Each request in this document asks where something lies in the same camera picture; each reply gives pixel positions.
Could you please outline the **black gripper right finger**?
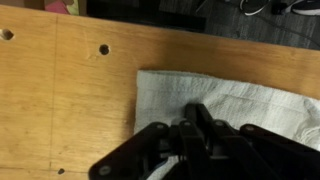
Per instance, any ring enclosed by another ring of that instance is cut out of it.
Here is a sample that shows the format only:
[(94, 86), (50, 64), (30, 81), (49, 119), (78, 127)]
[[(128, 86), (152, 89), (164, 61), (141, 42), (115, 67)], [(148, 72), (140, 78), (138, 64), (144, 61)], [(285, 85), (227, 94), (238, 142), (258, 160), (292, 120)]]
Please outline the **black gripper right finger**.
[(196, 125), (204, 136), (219, 178), (279, 180), (249, 141), (226, 121), (214, 120), (203, 104), (196, 105)]

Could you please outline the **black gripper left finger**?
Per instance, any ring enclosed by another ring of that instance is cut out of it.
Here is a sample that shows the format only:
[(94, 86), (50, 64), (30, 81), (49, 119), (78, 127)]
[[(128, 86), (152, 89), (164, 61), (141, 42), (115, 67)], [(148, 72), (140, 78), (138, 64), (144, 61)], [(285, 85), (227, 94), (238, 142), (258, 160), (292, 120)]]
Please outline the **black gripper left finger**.
[(185, 119), (179, 123), (179, 135), (191, 180), (214, 179), (210, 158), (214, 137), (212, 121), (203, 104), (188, 104)]

